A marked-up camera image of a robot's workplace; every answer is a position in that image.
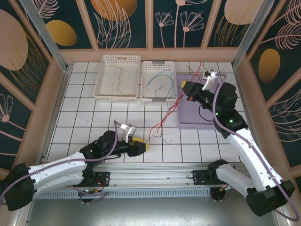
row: plastic basket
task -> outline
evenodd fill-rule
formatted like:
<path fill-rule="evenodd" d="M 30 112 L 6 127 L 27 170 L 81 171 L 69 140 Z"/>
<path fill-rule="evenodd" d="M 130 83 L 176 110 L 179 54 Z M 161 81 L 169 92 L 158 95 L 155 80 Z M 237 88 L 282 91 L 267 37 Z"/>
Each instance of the plastic basket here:
<path fill-rule="evenodd" d="M 94 97 L 101 102 L 137 102 L 140 62 L 139 55 L 103 55 Z"/>
<path fill-rule="evenodd" d="M 176 76 L 177 79 L 177 87 L 178 87 L 178 95 L 181 94 L 182 88 L 181 83 L 183 80 L 190 81 L 193 78 L 193 75 L 187 74 L 178 74 Z M 193 82 L 200 83 L 200 80 L 203 84 L 206 83 L 206 80 L 202 78 L 195 77 Z M 214 81 L 214 85 L 211 87 L 210 92 L 215 92 L 217 89 L 217 85 L 220 82 L 220 77 L 217 77 Z M 198 114 L 198 108 L 200 104 L 198 102 L 192 102 L 187 100 L 187 96 L 184 95 L 182 100 L 178 105 L 178 128 L 179 129 L 215 129 L 214 123 L 206 121 L 202 119 Z M 213 119 L 213 114 L 207 110 L 200 108 L 200 114 L 207 120 Z"/>
<path fill-rule="evenodd" d="M 174 104 L 177 99 L 176 92 L 176 73 L 173 61 L 142 62 L 140 97 L 143 105 Z"/>

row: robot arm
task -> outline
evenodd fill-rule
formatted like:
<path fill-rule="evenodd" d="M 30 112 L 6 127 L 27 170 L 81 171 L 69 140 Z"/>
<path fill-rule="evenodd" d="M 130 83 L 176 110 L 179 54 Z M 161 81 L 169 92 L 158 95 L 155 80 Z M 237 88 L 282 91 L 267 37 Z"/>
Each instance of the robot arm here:
<path fill-rule="evenodd" d="M 98 161 L 111 155 L 121 156 L 127 153 L 129 157 L 143 154 L 148 149 L 148 144 L 143 140 L 133 137 L 135 127 L 121 124 L 124 130 L 122 141 L 117 141 L 114 146 L 116 133 L 106 131 L 98 140 L 88 144 L 73 155 L 54 162 L 27 167 L 25 163 L 16 165 L 3 181 L 0 181 L 0 194 L 15 183 L 4 194 L 9 211 L 24 207 L 32 199 L 46 191 L 55 190 L 64 186 L 91 184 L 95 180 L 93 167 L 103 163 Z"/>
<path fill-rule="evenodd" d="M 187 96 L 187 100 L 197 101 L 204 109 L 213 112 L 214 93 L 207 90 L 208 88 L 204 89 L 204 85 L 191 81 L 183 81 L 182 89 Z M 214 125 L 216 130 L 235 147 L 251 178 L 232 168 L 225 160 L 218 160 L 209 164 L 208 173 L 212 178 L 224 181 L 240 192 L 246 198 L 251 210 L 257 216 L 262 216 L 287 203 L 275 180 L 280 184 L 288 197 L 294 192 L 294 186 L 291 181 L 283 181 L 254 142 L 247 123 L 235 110 L 237 100 L 235 90 L 235 86 L 229 83 L 223 83 L 220 87 L 215 104 L 215 114 L 219 123 L 214 119 Z M 247 144 L 240 137 L 230 133 L 229 130 L 234 131 L 238 136 L 247 138 L 251 142 L 251 145 L 253 145 L 252 148 L 259 153 L 261 159 L 252 150 L 251 145 Z M 273 178 L 267 172 L 264 164 L 272 172 Z"/>

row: lavender plastic tray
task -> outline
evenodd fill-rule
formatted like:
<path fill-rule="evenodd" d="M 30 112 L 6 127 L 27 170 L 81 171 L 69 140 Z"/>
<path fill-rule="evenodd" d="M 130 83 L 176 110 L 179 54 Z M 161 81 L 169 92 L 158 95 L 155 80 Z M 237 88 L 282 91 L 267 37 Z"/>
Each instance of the lavender plastic tray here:
<path fill-rule="evenodd" d="M 177 91 L 178 96 L 180 96 L 182 88 L 181 83 L 183 80 L 190 81 L 193 78 L 193 75 L 187 75 L 187 74 L 177 74 Z M 202 75 L 200 75 L 202 84 L 206 83 L 206 80 L 202 79 Z M 200 83 L 200 79 L 198 77 L 195 77 L 193 80 L 194 82 Z M 218 81 L 220 81 L 220 78 L 215 79 L 215 83 L 210 89 L 211 92 L 215 92 Z M 213 122 L 208 122 L 202 119 L 198 114 L 198 107 L 200 104 L 198 102 L 192 102 L 187 100 L 187 96 L 184 95 L 182 100 L 179 102 L 178 105 L 178 128 L 179 129 L 215 129 Z M 200 110 L 201 115 L 207 119 L 212 120 L 213 114 L 207 110 L 203 109 L 201 107 Z"/>

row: white grid floor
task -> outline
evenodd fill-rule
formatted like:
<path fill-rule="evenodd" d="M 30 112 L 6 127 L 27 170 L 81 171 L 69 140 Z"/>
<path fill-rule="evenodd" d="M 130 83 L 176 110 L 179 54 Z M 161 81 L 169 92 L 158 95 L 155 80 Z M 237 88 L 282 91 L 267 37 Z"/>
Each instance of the white grid floor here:
<path fill-rule="evenodd" d="M 185 65 L 189 65 L 195 72 L 199 67 L 198 62 L 176 63 L 177 73 L 192 73 Z M 93 91 L 99 66 L 100 63 L 97 62 L 74 63 L 49 145 L 46 158 L 48 162 L 71 155 L 97 140 L 105 131 L 114 130 L 114 120 L 135 125 L 135 137 L 148 140 L 151 127 L 165 116 L 166 106 L 143 106 L 140 98 L 136 104 L 97 102 Z M 203 72 L 204 66 L 227 74 L 227 82 L 236 85 L 231 63 L 203 63 L 200 72 Z M 236 109 L 246 118 L 240 98 L 237 100 Z M 132 158 L 124 154 L 121 158 L 107 161 L 213 162 L 221 158 L 228 162 L 240 162 L 233 147 L 215 130 L 179 130 L 175 112 L 164 124 L 163 139 L 153 138 L 145 154 Z"/>

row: white basket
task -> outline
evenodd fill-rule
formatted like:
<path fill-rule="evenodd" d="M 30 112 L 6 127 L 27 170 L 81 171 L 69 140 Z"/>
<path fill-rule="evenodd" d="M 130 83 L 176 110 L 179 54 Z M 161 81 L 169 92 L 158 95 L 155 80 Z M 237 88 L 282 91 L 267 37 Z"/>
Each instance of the white basket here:
<path fill-rule="evenodd" d="M 157 76 L 156 78 L 154 78 L 156 75 L 160 73 L 165 74 L 167 76 Z M 143 105 L 174 104 L 177 100 L 176 86 L 177 84 L 176 84 L 175 63 L 173 61 L 143 61 L 142 62 L 140 97 Z"/>
<path fill-rule="evenodd" d="M 94 97 L 101 102 L 137 102 L 140 62 L 139 55 L 103 55 Z"/>

